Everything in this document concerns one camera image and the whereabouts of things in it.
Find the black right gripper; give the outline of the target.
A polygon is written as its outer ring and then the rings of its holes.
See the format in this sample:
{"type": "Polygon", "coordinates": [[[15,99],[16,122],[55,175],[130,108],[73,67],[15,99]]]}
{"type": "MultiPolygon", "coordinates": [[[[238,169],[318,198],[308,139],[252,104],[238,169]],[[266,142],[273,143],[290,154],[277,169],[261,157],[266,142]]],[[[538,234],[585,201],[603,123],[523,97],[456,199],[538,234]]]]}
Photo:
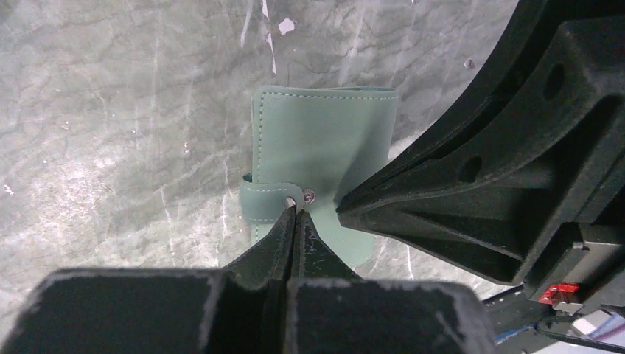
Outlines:
{"type": "Polygon", "coordinates": [[[407,243],[566,312],[624,305],[624,19],[562,23],[457,150],[383,168],[342,225],[407,243]]]}

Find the green card holder wallet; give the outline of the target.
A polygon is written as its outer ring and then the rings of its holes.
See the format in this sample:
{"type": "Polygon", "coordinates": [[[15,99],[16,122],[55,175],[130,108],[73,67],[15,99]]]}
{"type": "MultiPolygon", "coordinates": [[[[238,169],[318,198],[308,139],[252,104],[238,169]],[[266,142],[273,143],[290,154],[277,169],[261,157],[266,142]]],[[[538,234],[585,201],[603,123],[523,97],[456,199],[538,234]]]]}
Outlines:
{"type": "Polygon", "coordinates": [[[251,169],[239,192],[252,241],[293,201],[345,264],[367,261],[374,236],[341,226],[336,209],[387,164],[398,104],[392,88],[259,88],[251,98],[251,169]]]}

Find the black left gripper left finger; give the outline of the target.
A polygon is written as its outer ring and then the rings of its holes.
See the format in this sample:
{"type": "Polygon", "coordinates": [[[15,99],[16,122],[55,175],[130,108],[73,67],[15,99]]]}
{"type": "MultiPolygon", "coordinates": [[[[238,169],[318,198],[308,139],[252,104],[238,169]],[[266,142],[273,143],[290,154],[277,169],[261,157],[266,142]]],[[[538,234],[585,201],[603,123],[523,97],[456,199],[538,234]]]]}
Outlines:
{"type": "Polygon", "coordinates": [[[280,353],[295,207],[225,268],[66,268],[27,297],[3,353],[280,353]]]}

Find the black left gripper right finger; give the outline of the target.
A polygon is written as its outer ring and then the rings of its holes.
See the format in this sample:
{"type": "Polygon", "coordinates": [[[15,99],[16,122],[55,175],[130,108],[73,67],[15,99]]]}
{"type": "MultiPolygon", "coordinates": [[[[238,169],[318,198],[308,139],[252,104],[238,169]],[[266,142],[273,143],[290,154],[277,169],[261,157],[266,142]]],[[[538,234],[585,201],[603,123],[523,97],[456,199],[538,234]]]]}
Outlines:
{"type": "Polygon", "coordinates": [[[472,289],[454,282],[313,277],[293,261],[286,353],[495,353],[472,289]]]}

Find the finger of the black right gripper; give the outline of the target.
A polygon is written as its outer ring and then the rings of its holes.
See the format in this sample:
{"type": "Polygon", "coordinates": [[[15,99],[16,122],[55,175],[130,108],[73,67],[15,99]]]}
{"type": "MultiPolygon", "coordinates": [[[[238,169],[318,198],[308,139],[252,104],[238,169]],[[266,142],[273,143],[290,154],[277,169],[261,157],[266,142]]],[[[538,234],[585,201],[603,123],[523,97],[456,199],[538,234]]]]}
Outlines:
{"type": "Polygon", "coordinates": [[[483,112],[499,112],[534,71],[566,21],[624,14],[623,1],[519,1],[491,55],[462,95],[415,142],[386,166],[411,169],[457,150],[488,123],[483,112]]]}

